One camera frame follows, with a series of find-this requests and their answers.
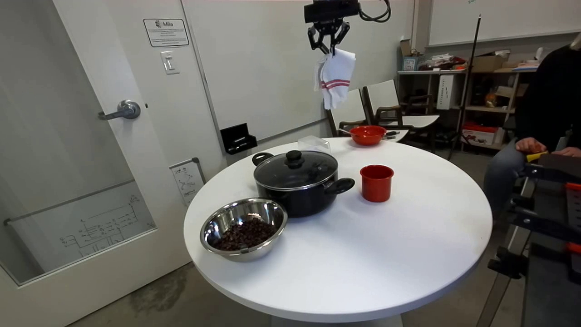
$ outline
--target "light switch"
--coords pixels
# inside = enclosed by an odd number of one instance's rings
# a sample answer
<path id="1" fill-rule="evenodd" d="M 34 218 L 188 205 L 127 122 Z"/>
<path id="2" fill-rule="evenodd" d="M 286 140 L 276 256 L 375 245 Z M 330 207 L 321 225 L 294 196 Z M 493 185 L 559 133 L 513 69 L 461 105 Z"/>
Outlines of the light switch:
<path id="1" fill-rule="evenodd" d="M 179 71 L 176 69 L 174 62 L 174 51 L 161 51 L 161 64 L 167 74 L 177 74 Z"/>

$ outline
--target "table leg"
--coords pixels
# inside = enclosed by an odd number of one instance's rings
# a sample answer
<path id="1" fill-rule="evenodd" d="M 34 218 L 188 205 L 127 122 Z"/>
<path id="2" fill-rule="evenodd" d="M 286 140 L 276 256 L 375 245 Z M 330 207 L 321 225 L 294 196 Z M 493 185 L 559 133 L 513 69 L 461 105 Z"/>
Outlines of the table leg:
<path id="1" fill-rule="evenodd" d="M 357 321 L 357 323 L 308 323 L 308 321 L 294 321 L 281 320 L 272 316 L 270 327 L 325 327 L 325 325 L 339 325 L 339 327 L 403 327 L 401 316 L 388 316 L 374 321 Z"/>

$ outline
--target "shelving unit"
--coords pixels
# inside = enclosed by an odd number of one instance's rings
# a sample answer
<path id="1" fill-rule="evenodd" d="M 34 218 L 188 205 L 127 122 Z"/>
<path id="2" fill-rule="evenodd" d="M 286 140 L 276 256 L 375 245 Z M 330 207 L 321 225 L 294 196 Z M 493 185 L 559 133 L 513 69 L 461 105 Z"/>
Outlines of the shelving unit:
<path id="1" fill-rule="evenodd" d="M 513 114 L 519 98 L 535 69 L 497 69 L 472 73 L 466 84 L 466 105 L 463 143 L 484 149 L 501 149 L 504 143 L 504 122 Z M 403 96 L 415 93 L 417 85 L 426 87 L 428 111 L 457 111 L 463 94 L 463 71 L 399 71 Z"/>

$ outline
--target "sign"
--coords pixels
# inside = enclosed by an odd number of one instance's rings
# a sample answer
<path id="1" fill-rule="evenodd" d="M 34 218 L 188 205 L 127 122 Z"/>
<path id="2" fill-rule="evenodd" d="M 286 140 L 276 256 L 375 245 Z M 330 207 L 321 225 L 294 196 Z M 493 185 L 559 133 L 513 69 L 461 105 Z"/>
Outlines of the sign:
<path id="1" fill-rule="evenodd" d="M 188 44 L 183 20 L 145 18 L 143 25 L 152 47 L 183 47 Z"/>

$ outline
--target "metal bowl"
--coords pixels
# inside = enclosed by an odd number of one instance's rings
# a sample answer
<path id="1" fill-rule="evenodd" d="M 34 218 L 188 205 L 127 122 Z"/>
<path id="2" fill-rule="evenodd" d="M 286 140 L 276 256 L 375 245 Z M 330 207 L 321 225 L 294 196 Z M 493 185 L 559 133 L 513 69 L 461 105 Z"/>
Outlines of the metal bowl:
<path id="1" fill-rule="evenodd" d="M 225 236 L 225 232 L 228 232 L 236 225 L 241 227 L 250 220 L 259 220 L 263 223 L 272 225 L 274 234 L 270 234 L 268 238 L 261 240 L 252 247 L 243 247 L 236 251 L 225 251 L 225 249 L 214 247 L 214 243 L 219 242 Z M 234 260 L 234 262 L 248 262 L 248 260 L 261 258 L 274 247 L 274 243 L 283 232 L 283 227 L 286 225 L 286 220 L 288 220 L 288 214 L 279 203 L 265 198 L 245 198 L 245 200 L 227 203 L 217 211 L 214 211 L 201 225 L 199 240 L 207 251 L 217 256 Z"/>

